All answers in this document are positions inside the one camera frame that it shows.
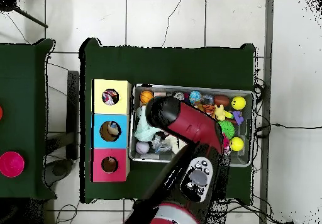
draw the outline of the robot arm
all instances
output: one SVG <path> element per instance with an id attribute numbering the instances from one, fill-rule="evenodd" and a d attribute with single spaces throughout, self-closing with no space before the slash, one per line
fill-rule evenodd
<path id="1" fill-rule="evenodd" d="M 147 121 L 187 142 L 168 163 L 125 224 L 205 224 L 223 147 L 210 116 L 173 97 L 153 98 Z"/>

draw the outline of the blue box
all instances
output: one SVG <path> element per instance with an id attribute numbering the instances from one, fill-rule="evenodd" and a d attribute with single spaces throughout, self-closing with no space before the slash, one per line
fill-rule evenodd
<path id="1" fill-rule="evenodd" d="M 121 134 L 119 137 L 112 142 L 105 141 L 99 130 L 102 124 L 106 121 L 115 121 L 121 128 Z M 95 114 L 94 115 L 94 148 L 127 148 L 128 147 L 128 125 L 129 116 L 128 115 L 104 115 Z"/>

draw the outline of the yellow ball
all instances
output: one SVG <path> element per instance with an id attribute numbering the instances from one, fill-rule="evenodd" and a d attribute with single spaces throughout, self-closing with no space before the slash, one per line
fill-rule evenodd
<path id="1" fill-rule="evenodd" d="M 231 101 L 231 106 L 235 110 L 241 110 L 246 106 L 246 100 L 241 96 L 235 96 Z"/>
<path id="2" fill-rule="evenodd" d="M 234 137 L 230 140 L 230 147 L 233 151 L 240 151 L 244 148 L 244 141 L 239 137 Z"/>

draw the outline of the pink lid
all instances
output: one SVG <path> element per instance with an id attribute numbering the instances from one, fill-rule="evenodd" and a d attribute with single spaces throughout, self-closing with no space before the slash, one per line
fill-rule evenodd
<path id="1" fill-rule="evenodd" d="M 24 166 L 25 161 L 17 152 L 6 152 L 0 156 L 0 172 L 6 177 L 17 177 L 22 173 Z"/>

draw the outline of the light blue cloth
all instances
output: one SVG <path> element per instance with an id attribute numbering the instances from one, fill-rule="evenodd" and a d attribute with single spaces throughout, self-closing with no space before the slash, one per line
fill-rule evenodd
<path id="1" fill-rule="evenodd" d="M 147 118 L 145 117 L 145 106 L 141 107 L 141 111 L 139 113 L 139 121 L 138 126 L 135 131 L 135 138 L 141 142 L 151 142 L 155 133 L 159 132 L 161 129 L 151 127 L 148 124 Z"/>

